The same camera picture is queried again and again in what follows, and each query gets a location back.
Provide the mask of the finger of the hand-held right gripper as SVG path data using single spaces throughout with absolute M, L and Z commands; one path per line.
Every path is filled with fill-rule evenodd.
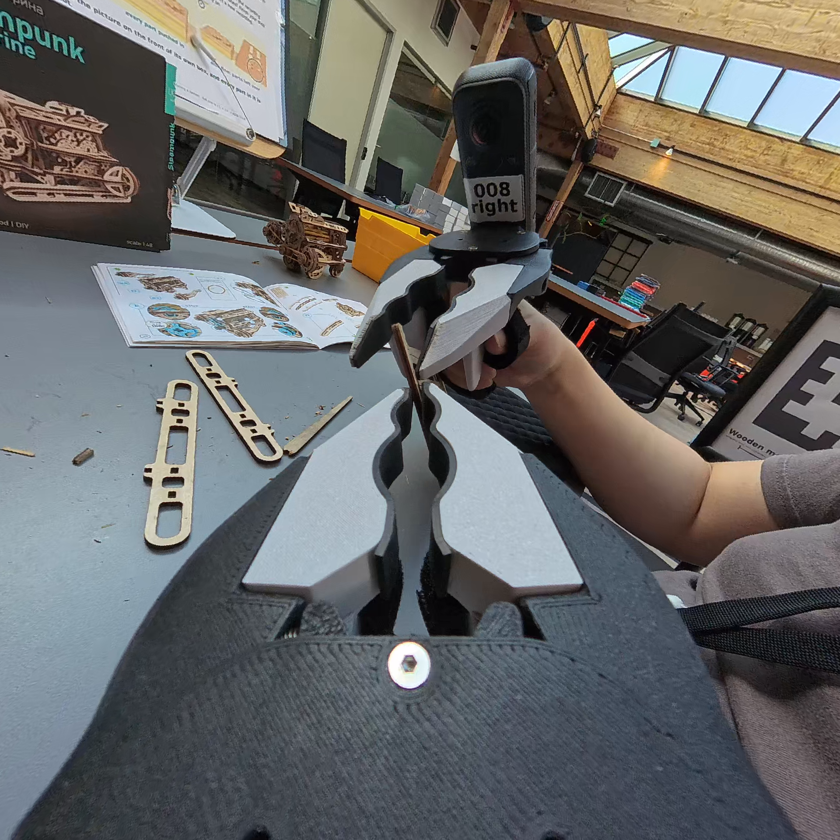
M 467 288 L 454 296 L 449 309 L 434 324 L 419 361 L 423 379 L 460 362 L 467 382 L 480 380 L 484 344 L 508 323 L 513 306 L 511 289 L 523 269 L 520 264 L 502 263 L 479 266 L 469 273 Z
M 404 330 L 418 368 L 424 368 L 436 322 L 449 308 L 455 268 L 428 257 L 406 256 L 381 279 L 350 348 L 350 364 L 361 368 Z

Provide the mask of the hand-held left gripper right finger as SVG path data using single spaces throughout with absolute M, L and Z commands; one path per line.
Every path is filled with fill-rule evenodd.
M 436 384 L 425 385 L 438 483 L 425 559 L 425 625 L 470 634 L 487 608 L 572 595 L 585 583 L 523 453 Z

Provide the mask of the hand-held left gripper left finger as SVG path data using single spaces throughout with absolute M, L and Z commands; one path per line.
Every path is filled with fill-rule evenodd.
M 391 488 L 407 435 L 403 388 L 318 446 L 301 462 L 244 588 L 326 602 L 355 616 L 361 634 L 392 634 L 403 567 Z

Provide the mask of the laser-cut wooden parts sheet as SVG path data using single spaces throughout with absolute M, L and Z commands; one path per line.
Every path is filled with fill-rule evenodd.
M 397 365 L 404 377 L 406 378 L 406 382 L 408 385 L 409 392 L 411 393 L 418 421 L 421 425 L 421 428 L 423 429 L 423 433 L 426 434 L 428 425 L 425 411 L 426 406 L 424 403 L 424 393 L 421 384 L 417 379 L 415 366 L 413 364 L 411 354 L 409 353 L 410 349 L 406 341 L 403 326 L 400 323 L 395 323 L 392 325 L 391 348 L 394 353 Z

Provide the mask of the assembled wooden model vehicle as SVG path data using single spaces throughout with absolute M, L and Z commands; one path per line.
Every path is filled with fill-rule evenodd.
M 327 271 L 333 278 L 343 272 L 348 229 L 330 222 L 304 205 L 289 203 L 286 221 L 271 220 L 262 229 L 270 246 L 281 253 L 289 271 L 316 280 Z

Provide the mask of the person's right hand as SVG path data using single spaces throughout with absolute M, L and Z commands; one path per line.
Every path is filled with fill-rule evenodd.
M 498 385 L 542 400 L 566 391 L 576 381 L 580 368 L 586 367 L 572 342 L 532 304 L 519 304 L 518 315 L 528 326 L 527 348 L 507 368 L 498 369 L 484 362 L 484 354 L 503 355 L 508 349 L 507 336 L 504 332 L 491 336 L 479 351 L 478 384 L 470 394 Z

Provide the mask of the yellow storage bin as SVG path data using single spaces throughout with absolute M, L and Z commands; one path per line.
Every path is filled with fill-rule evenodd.
M 361 208 L 352 267 L 379 282 L 393 262 L 426 246 L 434 237 L 435 234 L 423 234 L 418 226 Z

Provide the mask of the tapered wooden stick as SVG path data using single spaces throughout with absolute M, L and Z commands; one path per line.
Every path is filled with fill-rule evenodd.
M 318 415 L 316 422 L 312 423 L 304 429 L 298 436 L 288 439 L 283 447 L 283 454 L 294 456 L 298 454 L 303 448 L 308 446 L 310 442 L 318 436 L 330 423 L 335 419 L 343 409 L 352 403 L 351 396 L 346 397 L 340 403 L 336 404 L 328 412 L 321 412 Z

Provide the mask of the black quilted cushion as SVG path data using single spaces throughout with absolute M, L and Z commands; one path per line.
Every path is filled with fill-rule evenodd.
M 583 493 L 585 485 L 578 472 L 523 397 L 511 389 L 496 385 L 468 392 L 456 385 L 446 384 L 445 390 L 458 404 L 515 445 L 523 454 L 532 455 L 541 461 L 577 496 Z

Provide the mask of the slotted wooden strip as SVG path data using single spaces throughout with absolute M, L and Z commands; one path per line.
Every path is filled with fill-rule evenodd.
M 154 461 L 143 469 L 143 479 L 150 486 L 143 539 L 156 549 L 168 550 L 181 546 L 192 533 L 197 408 L 197 385 L 187 380 L 169 381 L 164 396 L 156 401 L 156 410 L 161 415 L 161 427 Z M 185 447 L 183 458 L 177 462 L 168 460 L 172 435 L 183 438 Z M 159 534 L 159 522 L 164 509 L 180 513 L 178 530 L 168 537 Z
M 278 464 L 283 457 L 272 426 L 264 423 L 214 357 L 204 350 L 189 350 L 185 358 L 205 385 L 248 452 L 259 463 Z

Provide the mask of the colourful stacked items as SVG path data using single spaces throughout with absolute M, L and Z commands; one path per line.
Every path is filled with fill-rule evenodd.
M 643 313 L 650 299 L 660 289 L 660 283 L 645 274 L 636 276 L 622 291 L 618 305 L 624 309 Z

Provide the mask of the black office chair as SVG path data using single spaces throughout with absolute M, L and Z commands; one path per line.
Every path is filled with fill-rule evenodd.
M 734 386 L 729 390 L 727 388 L 735 377 L 729 361 L 736 345 L 737 340 L 733 336 L 724 339 L 717 347 L 689 363 L 677 377 L 676 383 L 682 388 L 682 393 L 672 394 L 670 398 L 675 401 L 680 422 L 685 421 L 686 413 L 691 411 L 698 417 L 696 425 L 702 426 L 704 418 L 697 409 L 697 399 L 712 400 L 719 407 L 733 392 Z
M 732 331 L 685 303 L 658 315 L 616 360 L 605 381 L 634 411 L 649 414 L 688 367 L 716 352 Z

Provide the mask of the printed instruction booklet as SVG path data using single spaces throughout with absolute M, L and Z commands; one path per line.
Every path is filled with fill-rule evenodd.
M 98 263 L 91 272 L 130 348 L 324 350 L 351 344 L 366 306 L 236 274 Z

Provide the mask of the framed right marker sign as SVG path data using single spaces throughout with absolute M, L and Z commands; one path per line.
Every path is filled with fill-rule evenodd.
M 708 462 L 838 449 L 838 287 L 813 292 L 690 447 Z

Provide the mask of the wall air vent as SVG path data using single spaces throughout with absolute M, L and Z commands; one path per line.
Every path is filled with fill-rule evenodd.
M 584 190 L 584 197 L 608 207 L 614 207 L 627 188 L 627 181 L 603 172 L 594 172 L 589 185 Z

